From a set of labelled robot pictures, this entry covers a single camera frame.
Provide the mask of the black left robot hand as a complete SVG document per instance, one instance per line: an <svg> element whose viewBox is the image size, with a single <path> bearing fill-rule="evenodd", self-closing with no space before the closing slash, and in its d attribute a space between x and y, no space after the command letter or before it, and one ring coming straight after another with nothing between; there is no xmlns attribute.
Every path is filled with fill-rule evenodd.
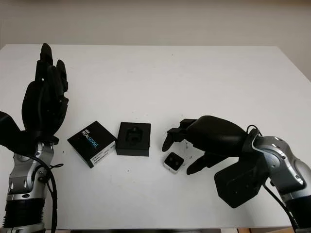
<svg viewBox="0 0 311 233"><path fill-rule="evenodd" d="M68 87L64 62L58 60L53 65L52 49L44 43L36 63L35 80L26 89L21 110L25 131L35 140L58 144L54 135L66 116Z"/></svg>

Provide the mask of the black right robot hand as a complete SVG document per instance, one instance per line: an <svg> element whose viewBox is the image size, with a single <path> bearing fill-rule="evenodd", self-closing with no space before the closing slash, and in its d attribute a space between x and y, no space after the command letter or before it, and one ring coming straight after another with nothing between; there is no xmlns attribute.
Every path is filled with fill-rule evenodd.
<svg viewBox="0 0 311 233"><path fill-rule="evenodd" d="M167 131L162 151L167 151L173 143L184 140L204 152L187 168L191 175L210 168L228 157L240 157L243 146L250 134L240 126L215 116L202 116L198 119L183 119L179 127Z"/></svg>

